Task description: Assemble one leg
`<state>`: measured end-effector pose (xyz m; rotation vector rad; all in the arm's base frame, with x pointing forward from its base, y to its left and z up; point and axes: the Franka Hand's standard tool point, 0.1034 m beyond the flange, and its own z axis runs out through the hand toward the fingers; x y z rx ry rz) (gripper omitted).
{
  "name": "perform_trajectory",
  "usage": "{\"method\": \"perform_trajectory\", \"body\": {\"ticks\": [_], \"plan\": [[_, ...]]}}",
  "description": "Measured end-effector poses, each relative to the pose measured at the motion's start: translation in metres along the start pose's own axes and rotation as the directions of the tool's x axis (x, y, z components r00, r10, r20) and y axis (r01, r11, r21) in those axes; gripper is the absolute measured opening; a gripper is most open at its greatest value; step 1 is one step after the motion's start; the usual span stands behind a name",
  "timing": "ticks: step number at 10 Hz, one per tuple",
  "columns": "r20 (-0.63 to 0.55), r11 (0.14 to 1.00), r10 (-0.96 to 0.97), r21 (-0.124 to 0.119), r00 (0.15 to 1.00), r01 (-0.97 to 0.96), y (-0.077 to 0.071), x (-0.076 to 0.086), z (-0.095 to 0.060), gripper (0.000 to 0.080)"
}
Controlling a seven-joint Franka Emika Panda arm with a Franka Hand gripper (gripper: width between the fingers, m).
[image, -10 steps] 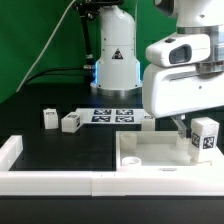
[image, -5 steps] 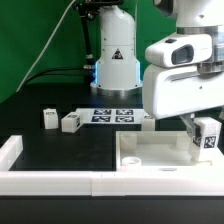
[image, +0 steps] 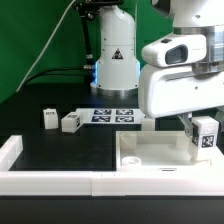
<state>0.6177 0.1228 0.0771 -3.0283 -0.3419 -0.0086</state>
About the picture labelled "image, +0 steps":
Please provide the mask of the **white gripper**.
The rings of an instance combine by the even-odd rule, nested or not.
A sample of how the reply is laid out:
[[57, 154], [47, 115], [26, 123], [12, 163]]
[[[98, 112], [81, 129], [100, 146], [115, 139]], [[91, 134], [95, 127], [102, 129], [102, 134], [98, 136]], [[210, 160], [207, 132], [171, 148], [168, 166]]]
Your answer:
[[[178, 115], [192, 140], [189, 112], [224, 106], [224, 72], [196, 75], [190, 66], [161, 69], [147, 64], [139, 78], [138, 103], [151, 118]], [[224, 107], [218, 108], [215, 119], [224, 129]]]

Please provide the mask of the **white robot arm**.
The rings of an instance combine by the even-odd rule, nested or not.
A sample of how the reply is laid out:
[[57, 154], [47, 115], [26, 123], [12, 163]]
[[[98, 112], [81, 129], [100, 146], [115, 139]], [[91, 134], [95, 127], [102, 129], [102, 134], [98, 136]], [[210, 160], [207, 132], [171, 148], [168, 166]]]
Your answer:
[[91, 87], [105, 95], [138, 92], [150, 118], [178, 115], [193, 134], [193, 111], [224, 106], [224, 0], [150, 0], [173, 32], [135, 57], [134, 21], [115, 5], [101, 10], [101, 57]]

